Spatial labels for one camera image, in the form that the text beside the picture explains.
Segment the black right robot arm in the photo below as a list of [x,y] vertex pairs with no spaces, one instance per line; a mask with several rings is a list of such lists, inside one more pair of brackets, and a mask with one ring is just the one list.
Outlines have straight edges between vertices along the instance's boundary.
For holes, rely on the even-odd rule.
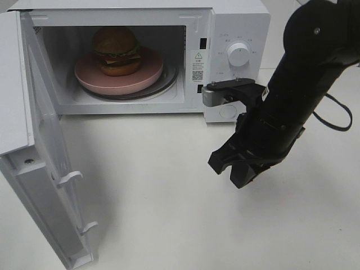
[[303,3],[285,26],[283,47],[266,86],[240,78],[210,83],[202,91],[206,106],[240,101],[246,107],[234,134],[208,161],[218,174],[231,168],[238,188],[283,161],[335,80],[359,63],[359,2]]

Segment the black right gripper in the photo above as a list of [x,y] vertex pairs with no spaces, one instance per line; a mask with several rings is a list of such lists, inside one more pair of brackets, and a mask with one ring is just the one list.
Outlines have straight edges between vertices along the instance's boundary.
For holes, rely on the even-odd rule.
[[283,161],[304,132],[304,91],[280,87],[264,98],[265,91],[258,84],[251,88],[246,113],[238,117],[235,133],[208,160],[217,175],[231,167],[230,180],[238,189]]

